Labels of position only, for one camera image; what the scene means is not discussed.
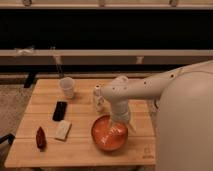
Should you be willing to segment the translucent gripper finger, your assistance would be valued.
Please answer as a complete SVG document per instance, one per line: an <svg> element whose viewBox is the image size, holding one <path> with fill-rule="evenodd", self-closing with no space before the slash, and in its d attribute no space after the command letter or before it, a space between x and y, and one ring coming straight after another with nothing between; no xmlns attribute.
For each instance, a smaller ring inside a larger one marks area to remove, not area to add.
<svg viewBox="0 0 213 171"><path fill-rule="evenodd" d="M108 122L107 130L110 134L113 134L116 132L115 123L113 121Z"/></svg>
<svg viewBox="0 0 213 171"><path fill-rule="evenodd" d="M133 125L132 125L130 122L128 122L126 125L127 125L128 129L129 129L133 134L136 134L136 131L135 131Z"/></svg>

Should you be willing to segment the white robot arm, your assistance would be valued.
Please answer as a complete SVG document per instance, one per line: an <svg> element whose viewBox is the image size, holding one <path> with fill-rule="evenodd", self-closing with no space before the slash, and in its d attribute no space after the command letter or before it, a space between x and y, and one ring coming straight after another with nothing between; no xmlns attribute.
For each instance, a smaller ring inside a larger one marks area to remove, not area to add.
<svg viewBox="0 0 213 171"><path fill-rule="evenodd" d="M156 171L213 171L213 60L101 88L111 119L129 122L131 99L156 99Z"/></svg>

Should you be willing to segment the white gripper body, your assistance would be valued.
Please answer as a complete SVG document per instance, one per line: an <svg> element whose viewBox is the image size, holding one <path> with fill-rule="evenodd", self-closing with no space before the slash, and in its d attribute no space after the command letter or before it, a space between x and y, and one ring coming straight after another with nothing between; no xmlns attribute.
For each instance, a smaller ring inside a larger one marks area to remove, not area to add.
<svg viewBox="0 0 213 171"><path fill-rule="evenodd" d="M130 121L129 101L120 101L111 104L111 119L114 122L128 123Z"/></svg>

